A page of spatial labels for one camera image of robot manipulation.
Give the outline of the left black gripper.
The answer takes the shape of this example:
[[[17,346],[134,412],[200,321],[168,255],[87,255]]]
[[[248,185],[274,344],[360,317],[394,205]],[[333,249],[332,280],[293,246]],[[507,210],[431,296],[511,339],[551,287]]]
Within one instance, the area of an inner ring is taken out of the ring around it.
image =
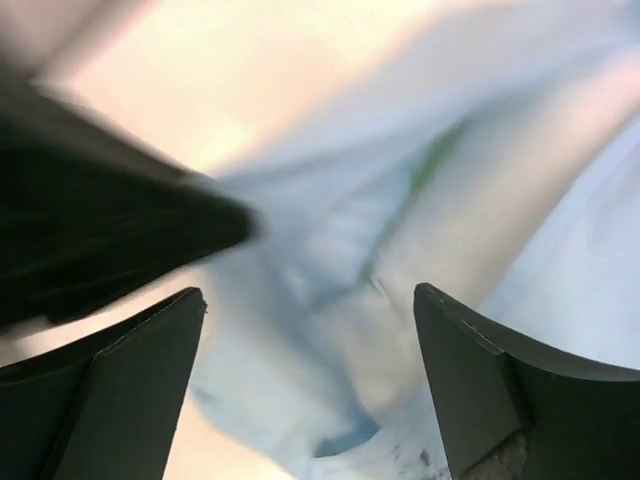
[[[1,83],[1,325],[74,321],[234,247],[250,211],[17,79]]]

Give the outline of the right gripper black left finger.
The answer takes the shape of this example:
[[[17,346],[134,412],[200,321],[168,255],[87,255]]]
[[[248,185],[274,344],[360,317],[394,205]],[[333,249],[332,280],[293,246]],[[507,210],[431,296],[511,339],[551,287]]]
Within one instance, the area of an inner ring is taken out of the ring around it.
[[[162,478],[205,307],[201,290],[189,287],[2,367],[2,478]]]

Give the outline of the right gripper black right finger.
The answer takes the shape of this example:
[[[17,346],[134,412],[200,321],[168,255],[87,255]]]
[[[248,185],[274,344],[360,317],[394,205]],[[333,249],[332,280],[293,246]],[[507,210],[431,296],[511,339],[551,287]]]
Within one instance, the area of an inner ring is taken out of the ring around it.
[[[638,478],[638,371],[534,340],[427,283],[414,316],[453,478]]]

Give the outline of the white pillow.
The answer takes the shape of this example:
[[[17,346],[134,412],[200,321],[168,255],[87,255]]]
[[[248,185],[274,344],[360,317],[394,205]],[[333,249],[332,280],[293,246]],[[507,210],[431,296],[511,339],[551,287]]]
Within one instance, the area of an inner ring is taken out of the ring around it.
[[[323,160],[466,121],[383,255],[404,266],[422,380],[365,442],[297,479],[451,479],[414,316],[430,284],[583,358],[639,364],[639,12],[633,1],[487,2],[444,12],[337,106],[368,132]]]

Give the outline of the light blue pillowcase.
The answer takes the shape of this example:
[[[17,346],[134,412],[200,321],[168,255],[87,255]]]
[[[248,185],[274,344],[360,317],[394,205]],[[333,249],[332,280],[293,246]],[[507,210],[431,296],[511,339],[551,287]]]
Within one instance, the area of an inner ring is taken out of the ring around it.
[[[286,465],[377,433],[422,380],[404,266],[380,263],[467,132],[466,121],[376,141],[229,187],[259,237],[214,260],[212,334],[191,388],[206,418]]]

